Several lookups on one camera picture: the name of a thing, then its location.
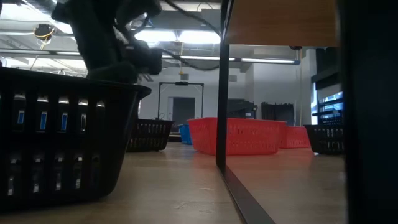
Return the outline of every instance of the floor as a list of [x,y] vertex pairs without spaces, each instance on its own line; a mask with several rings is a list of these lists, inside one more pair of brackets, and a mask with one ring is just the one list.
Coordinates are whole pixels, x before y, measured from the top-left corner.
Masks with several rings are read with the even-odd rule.
[[241,223],[215,165],[192,147],[126,154],[118,184],[95,203],[0,216],[1,224]]
[[227,165],[276,224],[346,223],[342,157],[310,149],[230,156]]

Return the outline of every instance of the blue bin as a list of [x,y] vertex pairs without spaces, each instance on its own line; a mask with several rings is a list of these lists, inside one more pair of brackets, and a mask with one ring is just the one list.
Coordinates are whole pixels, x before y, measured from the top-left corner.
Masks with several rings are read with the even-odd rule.
[[187,124],[180,125],[180,134],[181,134],[182,144],[192,145],[191,134],[189,132],[189,125]]

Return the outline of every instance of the black metal frame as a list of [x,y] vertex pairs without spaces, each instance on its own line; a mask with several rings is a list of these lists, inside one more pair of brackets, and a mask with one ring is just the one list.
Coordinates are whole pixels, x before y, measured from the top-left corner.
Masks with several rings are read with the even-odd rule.
[[205,84],[203,83],[189,83],[189,82],[160,82],[159,90],[157,93],[157,118],[159,118],[160,113],[160,88],[163,84],[174,84],[177,86],[187,86],[187,85],[200,85],[201,86],[201,117],[203,117],[203,96],[205,94]]
[[[393,2],[338,0],[350,224],[398,223],[398,75],[393,72],[398,17]],[[232,4],[224,0],[221,7],[216,163],[243,221],[274,223],[226,165],[229,45],[224,37]]]
[[244,223],[274,224],[275,222],[258,204],[242,182],[226,165],[227,104],[229,77],[229,44],[225,43],[226,30],[234,0],[223,0],[221,5],[220,76],[218,80],[218,119],[216,164],[226,187]]

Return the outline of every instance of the doorway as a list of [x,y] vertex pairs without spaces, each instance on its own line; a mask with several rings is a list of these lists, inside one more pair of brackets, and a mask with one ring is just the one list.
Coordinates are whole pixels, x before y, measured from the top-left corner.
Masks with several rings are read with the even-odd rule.
[[187,120],[193,118],[195,118],[195,98],[169,97],[167,119],[174,121],[172,133],[178,133],[178,126],[186,124]]

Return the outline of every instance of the basket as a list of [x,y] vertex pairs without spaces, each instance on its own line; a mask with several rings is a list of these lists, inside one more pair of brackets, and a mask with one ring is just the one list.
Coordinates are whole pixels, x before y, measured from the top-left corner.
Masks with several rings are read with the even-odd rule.
[[0,68],[0,210],[112,192],[132,108],[149,93],[143,86]]
[[342,125],[343,117],[335,116],[335,117],[331,117],[331,118],[320,118],[319,124],[320,125]]
[[[217,118],[188,121],[193,148],[216,154]],[[228,118],[227,155],[268,155],[278,152],[284,121],[261,121]]]
[[342,125],[305,125],[313,152],[328,155],[344,154]]
[[180,125],[181,143],[192,145],[191,134],[189,133],[189,125]]
[[282,149],[310,148],[307,130],[301,126],[286,126],[280,147]]
[[166,148],[174,121],[138,119],[127,152],[159,151]]

